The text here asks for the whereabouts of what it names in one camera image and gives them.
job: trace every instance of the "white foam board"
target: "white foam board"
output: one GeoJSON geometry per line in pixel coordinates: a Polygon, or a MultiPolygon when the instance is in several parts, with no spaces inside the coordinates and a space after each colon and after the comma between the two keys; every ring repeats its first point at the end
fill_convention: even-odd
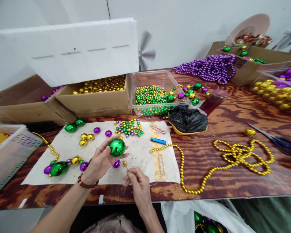
{"type": "Polygon", "coordinates": [[[0,30],[51,87],[139,71],[133,18],[0,30]]]}

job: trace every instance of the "red bead bracelet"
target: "red bead bracelet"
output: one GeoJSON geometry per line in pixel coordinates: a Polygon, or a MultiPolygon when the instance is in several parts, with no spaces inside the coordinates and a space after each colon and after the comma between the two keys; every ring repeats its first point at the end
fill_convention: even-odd
{"type": "Polygon", "coordinates": [[[95,188],[97,185],[98,185],[98,183],[99,183],[99,180],[97,180],[97,182],[94,184],[94,185],[87,185],[87,184],[84,184],[82,181],[81,181],[81,177],[82,177],[82,175],[83,175],[83,173],[78,177],[78,183],[80,184],[80,186],[82,187],[82,188],[86,188],[86,189],[93,189],[93,188],[95,188]]]}

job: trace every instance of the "wooden table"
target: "wooden table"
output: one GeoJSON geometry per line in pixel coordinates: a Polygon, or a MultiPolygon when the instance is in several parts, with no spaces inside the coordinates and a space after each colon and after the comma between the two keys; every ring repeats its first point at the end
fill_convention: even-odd
{"type": "MultiPolygon", "coordinates": [[[[179,84],[188,85],[201,82],[209,90],[221,88],[230,94],[230,97],[209,116],[206,132],[179,136],[173,130],[171,131],[173,143],[179,145],[185,155],[184,181],[187,189],[198,189],[202,178],[212,167],[227,165],[227,162],[222,159],[223,153],[213,147],[212,143],[216,139],[230,144],[243,145],[248,145],[253,138],[258,139],[269,147],[274,154],[275,162],[270,164],[272,171],[267,176],[256,175],[243,166],[216,171],[200,195],[185,193],[181,185],[176,183],[159,182],[151,187],[152,201],[291,195],[291,157],[275,148],[261,133],[257,133],[253,138],[243,134],[244,129],[250,128],[245,123],[249,122],[273,135],[291,140],[291,115],[279,111],[259,96],[249,92],[248,87],[238,87],[233,83],[219,86],[216,83],[205,82],[198,77],[172,74],[179,84]]],[[[197,97],[203,99],[200,92],[197,93],[197,97]]],[[[130,120],[131,118],[131,115],[123,115],[89,118],[87,121],[130,120]]],[[[142,120],[160,121],[162,118],[153,117],[142,120]]],[[[49,132],[42,135],[52,142],[57,133],[49,132]]],[[[46,145],[42,144],[0,191],[0,210],[18,208],[25,198],[27,201],[23,208],[54,206],[69,190],[71,185],[66,184],[20,185],[46,148],[46,145]]],[[[256,152],[263,159],[267,159],[261,149],[257,149],[256,152]]],[[[180,166],[180,153],[175,150],[175,154],[180,166]]],[[[134,202],[132,187],[128,187],[123,194],[121,185],[99,185],[91,192],[86,205],[97,205],[101,194],[104,195],[103,201],[106,204],[134,202]]]]}

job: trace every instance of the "scissors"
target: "scissors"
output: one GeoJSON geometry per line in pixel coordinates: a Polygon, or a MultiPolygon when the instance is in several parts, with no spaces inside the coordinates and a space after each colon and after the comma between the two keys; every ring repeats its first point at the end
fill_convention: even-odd
{"type": "Polygon", "coordinates": [[[262,134],[264,134],[265,136],[267,136],[271,142],[274,144],[275,147],[277,147],[278,149],[280,149],[282,152],[291,155],[291,141],[282,137],[275,137],[269,133],[266,133],[265,131],[247,123],[248,125],[250,125],[252,128],[260,131],[262,134]]]}

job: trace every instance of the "fan blade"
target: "fan blade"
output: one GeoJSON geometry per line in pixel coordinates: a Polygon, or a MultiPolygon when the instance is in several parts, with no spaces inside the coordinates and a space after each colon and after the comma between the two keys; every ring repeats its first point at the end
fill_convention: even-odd
{"type": "Polygon", "coordinates": [[[155,52],[155,50],[151,50],[151,51],[148,51],[148,52],[142,53],[142,57],[144,57],[144,58],[149,58],[149,59],[151,59],[151,60],[154,60],[154,59],[155,59],[155,56],[156,56],[156,52],[155,52]]]}
{"type": "Polygon", "coordinates": [[[150,42],[151,38],[152,38],[152,35],[148,31],[145,31],[143,33],[142,39],[141,39],[141,45],[140,45],[141,51],[143,51],[146,48],[146,46],[150,42]]]}
{"type": "Polygon", "coordinates": [[[140,64],[140,70],[147,70],[148,66],[146,65],[144,60],[142,60],[142,58],[139,59],[139,64],[140,64]]]}

